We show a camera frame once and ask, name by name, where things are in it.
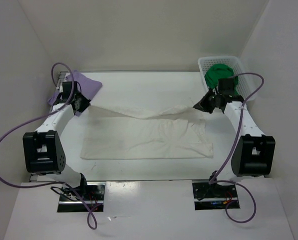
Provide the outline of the purple t shirt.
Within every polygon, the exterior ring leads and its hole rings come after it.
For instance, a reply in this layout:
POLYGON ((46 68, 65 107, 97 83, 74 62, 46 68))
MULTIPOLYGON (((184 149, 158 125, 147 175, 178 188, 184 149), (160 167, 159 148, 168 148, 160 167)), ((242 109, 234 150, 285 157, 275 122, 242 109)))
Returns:
MULTIPOLYGON (((94 81, 77 70, 73 71, 73 78, 79 84, 79 91, 82 92, 82 95, 85 96, 88 100, 93 100, 95 95, 103 86, 100 81, 94 81)), ((53 106, 53 104, 56 102, 57 97, 60 97, 61 90, 61 87, 57 87, 54 94, 48 99, 47 103, 50 106, 53 106)))

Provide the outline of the white t shirt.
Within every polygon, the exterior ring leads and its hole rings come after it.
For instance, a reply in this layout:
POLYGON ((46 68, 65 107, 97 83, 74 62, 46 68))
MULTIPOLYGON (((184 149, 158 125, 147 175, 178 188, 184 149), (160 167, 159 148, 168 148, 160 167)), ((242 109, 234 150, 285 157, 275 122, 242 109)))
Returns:
POLYGON ((84 160, 213 157, 201 111, 177 105, 162 111, 91 106, 80 157, 84 160))

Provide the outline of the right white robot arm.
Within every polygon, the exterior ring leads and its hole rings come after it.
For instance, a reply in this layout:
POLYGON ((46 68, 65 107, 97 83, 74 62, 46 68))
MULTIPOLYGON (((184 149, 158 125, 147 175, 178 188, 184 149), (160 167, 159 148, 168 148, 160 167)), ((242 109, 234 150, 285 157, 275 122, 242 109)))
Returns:
POLYGON ((237 178, 262 177, 271 172, 276 141, 273 136, 265 135, 259 129, 242 96, 209 89, 193 108, 209 114, 214 109, 220 109, 236 131, 228 157, 209 178, 208 191, 212 196, 218 197, 226 189, 224 182, 217 179, 216 174, 227 164, 231 164, 233 176, 237 178))

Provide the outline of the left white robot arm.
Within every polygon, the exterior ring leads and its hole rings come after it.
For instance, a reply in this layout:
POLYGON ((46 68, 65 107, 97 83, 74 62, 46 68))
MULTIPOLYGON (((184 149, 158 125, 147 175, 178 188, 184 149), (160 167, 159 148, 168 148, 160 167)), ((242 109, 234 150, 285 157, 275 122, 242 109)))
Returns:
POLYGON ((79 92, 69 104, 58 100, 42 125, 22 138, 27 171, 69 185, 71 194, 78 200, 88 196, 89 188, 85 176, 66 163, 60 136, 75 113, 82 113, 89 105, 90 100, 79 92))

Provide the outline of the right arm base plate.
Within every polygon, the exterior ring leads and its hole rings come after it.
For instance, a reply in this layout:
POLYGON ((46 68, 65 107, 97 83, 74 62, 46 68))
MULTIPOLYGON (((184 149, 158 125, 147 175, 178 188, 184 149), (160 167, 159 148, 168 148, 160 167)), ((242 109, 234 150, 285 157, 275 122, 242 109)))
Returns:
POLYGON ((207 180, 192 181, 194 206, 200 210, 239 209, 235 185, 210 185, 207 180))

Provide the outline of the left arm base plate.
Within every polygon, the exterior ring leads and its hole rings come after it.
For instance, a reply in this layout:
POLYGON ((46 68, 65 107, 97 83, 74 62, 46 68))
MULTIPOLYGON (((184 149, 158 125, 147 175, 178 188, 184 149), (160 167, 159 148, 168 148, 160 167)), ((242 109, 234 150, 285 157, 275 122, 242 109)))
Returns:
MULTIPOLYGON (((59 195, 58 213, 82 213, 87 212, 82 201, 77 195, 66 186, 51 187, 51 190, 59 195)), ((105 183, 104 182, 88 182, 83 191, 76 189, 78 194, 85 201, 87 206, 93 212, 103 212, 104 210, 104 195, 105 183)))

